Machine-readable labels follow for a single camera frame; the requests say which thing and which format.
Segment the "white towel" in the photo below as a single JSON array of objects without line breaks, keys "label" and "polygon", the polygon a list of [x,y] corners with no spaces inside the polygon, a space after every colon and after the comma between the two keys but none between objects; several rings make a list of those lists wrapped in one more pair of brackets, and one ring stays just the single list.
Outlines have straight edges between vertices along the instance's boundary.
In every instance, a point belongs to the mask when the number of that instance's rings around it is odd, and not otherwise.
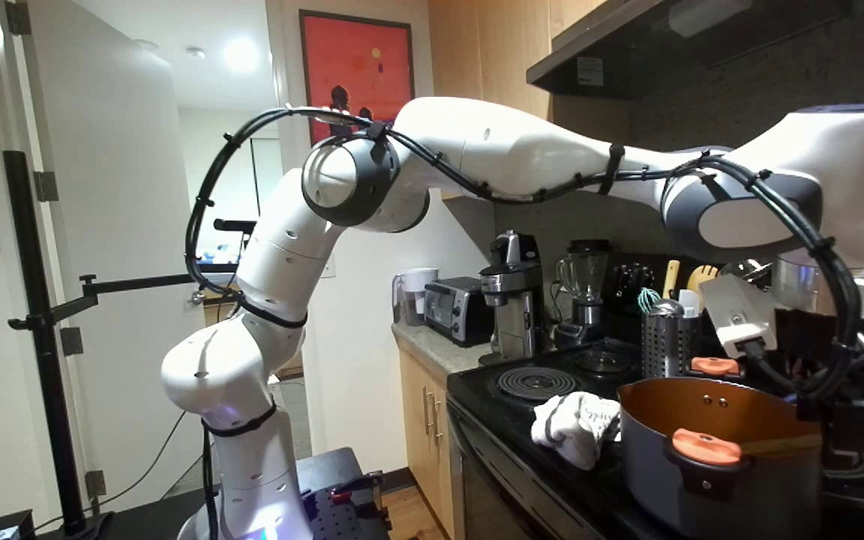
[{"label": "white towel", "polygon": [[530,441],[554,447],[570,466],[590,471],[600,461],[603,431],[620,405],[595,393],[553,396],[534,408]]}]

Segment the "framed picture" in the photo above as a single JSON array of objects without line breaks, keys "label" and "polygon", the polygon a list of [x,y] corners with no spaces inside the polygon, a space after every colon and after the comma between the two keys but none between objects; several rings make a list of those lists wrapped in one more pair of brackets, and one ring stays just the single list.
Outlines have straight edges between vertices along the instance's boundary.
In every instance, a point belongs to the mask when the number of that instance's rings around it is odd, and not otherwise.
[{"label": "framed picture", "polygon": [[[412,26],[400,20],[301,12],[307,100],[394,122],[414,95]],[[311,145],[348,125],[311,122]]]}]

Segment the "pot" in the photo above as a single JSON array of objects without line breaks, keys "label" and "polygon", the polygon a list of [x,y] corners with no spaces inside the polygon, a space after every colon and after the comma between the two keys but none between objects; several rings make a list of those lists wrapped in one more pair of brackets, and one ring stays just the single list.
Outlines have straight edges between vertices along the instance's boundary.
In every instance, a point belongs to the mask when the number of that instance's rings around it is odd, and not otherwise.
[{"label": "pot", "polygon": [[[740,457],[690,454],[673,444],[678,429],[733,441]],[[771,393],[717,377],[627,385],[620,454],[634,499],[684,537],[818,532],[823,429]]]}]

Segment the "range hood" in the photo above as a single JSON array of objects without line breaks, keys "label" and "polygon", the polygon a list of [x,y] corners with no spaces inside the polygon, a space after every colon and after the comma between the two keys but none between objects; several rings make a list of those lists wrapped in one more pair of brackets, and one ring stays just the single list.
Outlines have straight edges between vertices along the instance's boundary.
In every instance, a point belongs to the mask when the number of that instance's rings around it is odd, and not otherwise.
[{"label": "range hood", "polygon": [[607,0],[525,78],[549,94],[636,100],[668,69],[717,69],[803,35],[857,0]]}]

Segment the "stovetop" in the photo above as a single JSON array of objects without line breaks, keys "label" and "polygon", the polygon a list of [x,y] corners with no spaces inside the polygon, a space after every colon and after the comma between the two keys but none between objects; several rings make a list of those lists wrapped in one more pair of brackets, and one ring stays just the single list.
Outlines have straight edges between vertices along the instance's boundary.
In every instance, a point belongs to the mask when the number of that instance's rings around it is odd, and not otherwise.
[{"label": "stovetop", "polygon": [[[534,476],[538,486],[563,501],[574,512],[586,517],[607,537],[678,537],[673,528],[656,522],[623,486],[623,466],[614,437],[603,441],[603,457],[595,471],[570,467],[554,450],[538,447],[527,437],[534,423],[534,405],[553,393],[590,390],[596,396],[619,396],[623,381],[640,371],[640,349],[614,338],[579,352],[559,352],[534,360],[492,364],[446,377],[451,416],[459,429],[487,429],[498,447]],[[850,505],[850,492],[864,486],[845,486],[823,499],[831,506],[823,522],[823,537],[864,537],[864,512]]]}]

